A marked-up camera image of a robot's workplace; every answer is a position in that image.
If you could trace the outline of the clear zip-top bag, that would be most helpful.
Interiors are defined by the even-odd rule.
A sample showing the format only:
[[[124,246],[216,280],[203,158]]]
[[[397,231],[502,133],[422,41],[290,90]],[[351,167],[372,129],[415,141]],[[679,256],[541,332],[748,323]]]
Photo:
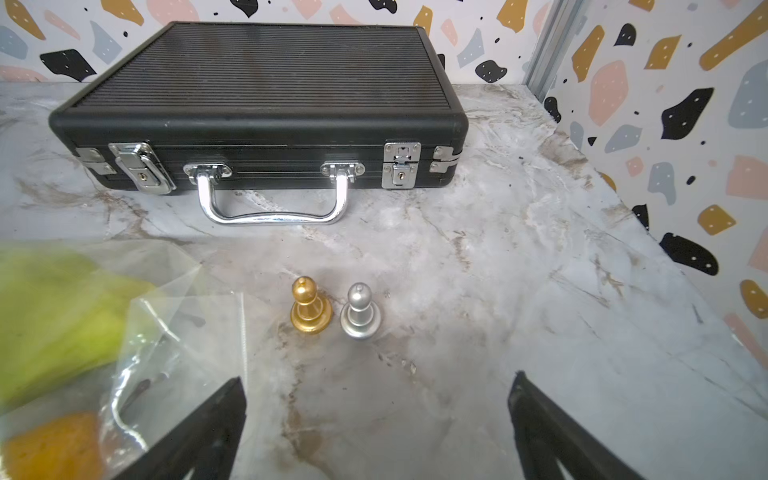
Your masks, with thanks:
[[[118,358],[13,410],[4,441],[60,417],[94,412],[105,472],[117,475],[155,446],[228,380],[245,391],[245,305],[177,246],[161,241],[6,243],[61,249],[154,285],[129,307]]]

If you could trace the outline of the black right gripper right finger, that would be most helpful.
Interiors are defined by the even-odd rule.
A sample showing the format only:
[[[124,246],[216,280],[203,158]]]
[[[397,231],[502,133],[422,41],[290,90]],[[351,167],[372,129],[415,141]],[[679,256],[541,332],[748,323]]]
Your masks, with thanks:
[[[639,479],[523,371],[507,399],[515,446],[526,479]]]

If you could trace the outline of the orange fruit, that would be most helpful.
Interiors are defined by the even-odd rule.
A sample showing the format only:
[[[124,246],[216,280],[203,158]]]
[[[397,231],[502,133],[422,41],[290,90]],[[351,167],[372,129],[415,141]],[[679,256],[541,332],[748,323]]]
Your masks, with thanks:
[[[2,479],[101,479],[105,465],[94,412],[60,417],[1,445]]]

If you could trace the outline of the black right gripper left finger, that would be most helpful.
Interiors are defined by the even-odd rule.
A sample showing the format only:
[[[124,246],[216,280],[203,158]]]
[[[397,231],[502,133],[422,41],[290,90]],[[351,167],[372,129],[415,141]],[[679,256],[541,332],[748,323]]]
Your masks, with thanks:
[[[228,479],[246,422],[247,399],[234,377],[190,413],[119,479]]]

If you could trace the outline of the green pear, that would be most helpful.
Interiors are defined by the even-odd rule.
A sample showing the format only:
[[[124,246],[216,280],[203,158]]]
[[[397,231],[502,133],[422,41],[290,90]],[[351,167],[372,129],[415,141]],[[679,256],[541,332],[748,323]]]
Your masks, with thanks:
[[[131,302],[154,288],[71,250],[2,249],[1,410],[114,362]]]

